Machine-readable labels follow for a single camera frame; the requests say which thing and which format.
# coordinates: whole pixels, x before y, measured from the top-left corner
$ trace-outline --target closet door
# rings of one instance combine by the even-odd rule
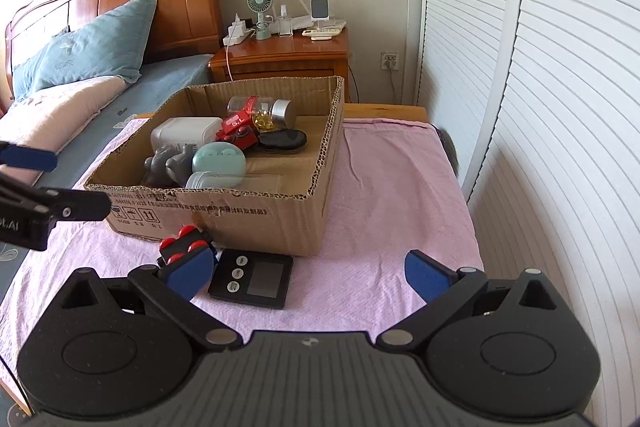
[[[522,0],[469,203],[487,272],[543,269],[594,340],[607,427],[640,414],[638,28],[640,0]]]
[[[418,105],[447,136],[462,185],[490,94],[506,0],[427,0]]]

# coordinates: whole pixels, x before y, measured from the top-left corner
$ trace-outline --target small green fan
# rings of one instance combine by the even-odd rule
[[[259,41],[271,37],[269,25],[264,20],[264,13],[271,7],[273,0],[246,0],[249,10],[258,14],[258,23],[255,25],[255,38]]]

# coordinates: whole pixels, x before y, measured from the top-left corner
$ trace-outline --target glass bottle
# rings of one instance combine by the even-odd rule
[[[296,124],[296,108],[291,100],[268,96],[233,96],[226,106],[230,116],[244,109],[251,115],[258,131],[291,129]]]
[[[287,5],[280,6],[280,17],[278,17],[278,34],[281,37],[290,37],[293,35],[293,23],[291,17],[287,16]]]

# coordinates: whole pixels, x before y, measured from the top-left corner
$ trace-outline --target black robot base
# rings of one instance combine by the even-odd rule
[[[375,344],[357,331],[243,344],[157,269],[72,273],[18,356],[31,426],[590,425],[600,362],[539,270],[448,271],[450,288]]]

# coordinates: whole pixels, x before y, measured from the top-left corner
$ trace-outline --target pink towel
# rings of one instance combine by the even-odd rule
[[[78,182],[141,124],[130,122]],[[424,305],[404,280],[417,248],[451,268],[482,268],[473,224],[433,127],[394,120],[346,120],[335,163],[322,249],[294,259],[285,309],[194,299],[248,340],[252,330],[362,330],[372,340]],[[49,249],[31,251],[0,306],[0,353],[18,350],[69,274],[92,266],[121,277],[155,263],[158,245],[114,233],[107,223],[60,223]],[[0,378],[17,390],[4,370]]]

